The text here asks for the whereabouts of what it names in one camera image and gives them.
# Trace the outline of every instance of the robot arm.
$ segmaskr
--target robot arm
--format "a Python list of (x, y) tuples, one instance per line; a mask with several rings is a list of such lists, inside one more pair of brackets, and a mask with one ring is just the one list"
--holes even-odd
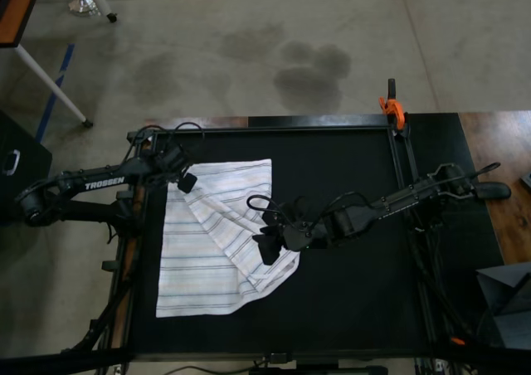
[[(301, 251), (304, 248), (340, 246), (367, 231), (374, 222), (441, 197), (456, 200), (505, 199), (511, 195), (506, 184), (473, 182), (479, 174), (487, 173), (498, 166), (499, 163), (492, 163), (479, 172), (465, 174), (454, 163), (442, 164), (434, 173), (429, 173), (416, 183), (374, 202), (367, 201), (358, 192), (347, 192), (334, 199), (313, 222), (286, 215), (286, 212), (292, 211), (284, 211), (282, 208), (286, 208), (286, 205), (283, 204), (275, 211), (277, 223), (264, 227), (261, 230), (263, 234), (253, 236), (253, 239), (258, 242), (264, 264), (272, 265), (282, 247), (290, 251)], [(340, 206), (340, 202), (347, 196), (358, 196), (362, 198), (363, 203)], [(251, 204), (253, 199), (264, 197), (249, 197), (247, 205), (256, 209)]]
[(119, 234), (125, 231), (134, 234), (139, 225), (132, 211), (133, 192), (118, 192), (117, 200), (110, 205), (73, 201), (72, 198), (82, 192), (120, 184), (157, 188), (177, 183), (182, 191), (190, 192), (197, 181), (195, 176), (187, 173), (191, 164), (188, 152), (180, 144), (175, 144), (167, 151), (143, 149), (132, 158), (127, 159), (126, 155), (122, 163), (115, 166), (62, 172), (22, 191), (15, 198), (16, 217), (22, 218), (29, 226), (48, 226), (58, 220), (107, 222)]

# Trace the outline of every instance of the black tabletop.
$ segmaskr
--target black tabletop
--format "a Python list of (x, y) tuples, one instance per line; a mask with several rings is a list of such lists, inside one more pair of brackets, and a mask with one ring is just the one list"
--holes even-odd
[[(283, 121), (301, 123), (296, 118)], [(275, 126), (275, 122), (250, 119), (249, 124)], [(444, 162), (473, 168), (457, 115), (413, 115), (410, 122), (421, 173)], [(207, 134), (202, 155), (204, 162), (262, 158), (273, 161), (277, 202), (305, 195), (319, 208), (353, 189), (374, 199), (398, 187), (386, 129), (212, 132)], [(299, 269), (283, 285), (233, 314), (155, 318), (165, 200), (166, 190), (160, 190), (151, 192), (145, 203), (139, 282), (128, 339), (135, 353), (363, 350), (374, 356), (406, 356), (428, 351), (401, 217), (378, 222), (344, 248), (304, 251)], [(485, 206), (465, 205), (452, 211), (451, 227), (441, 244), (441, 254), (450, 262), (445, 267), (449, 295), (474, 323), (483, 310), (475, 269), (498, 265), (501, 256)], [(470, 232), (467, 224), (475, 231)]]

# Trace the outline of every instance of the orange clamp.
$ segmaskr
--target orange clamp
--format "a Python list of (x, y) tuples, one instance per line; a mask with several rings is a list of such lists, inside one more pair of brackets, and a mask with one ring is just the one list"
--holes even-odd
[(390, 79), (388, 84), (387, 102), (383, 97), (380, 97), (380, 107), (382, 107), (382, 111), (385, 115), (395, 115), (397, 118), (397, 130), (403, 130), (406, 126), (406, 117), (404, 116), (402, 104), (396, 99), (395, 80)]

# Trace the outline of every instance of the towel fold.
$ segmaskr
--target towel fold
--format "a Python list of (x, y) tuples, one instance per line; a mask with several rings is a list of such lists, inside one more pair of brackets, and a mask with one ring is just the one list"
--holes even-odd
[(168, 185), (157, 317), (232, 313), (270, 294), (299, 264), (298, 253), (283, 249), (264, 265), (252, 240), (265, 223), (246, 200), (271, 196), (270, 159), (202, 163), (189, 171), (197, 176), (189, 194)]

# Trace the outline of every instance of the white towel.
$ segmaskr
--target white towel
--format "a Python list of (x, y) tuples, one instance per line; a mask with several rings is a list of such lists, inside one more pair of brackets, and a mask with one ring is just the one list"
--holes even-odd
[(270, 159), (202, 163), (189, 172), (197, 176), (189, 194), (168, 185), (157, 317), (232, 313), (270, 294), (299, 265), (299, 253), (284, 249), (264, 265), (251, 238), (265, 223), (246, 200), (271, 196)]

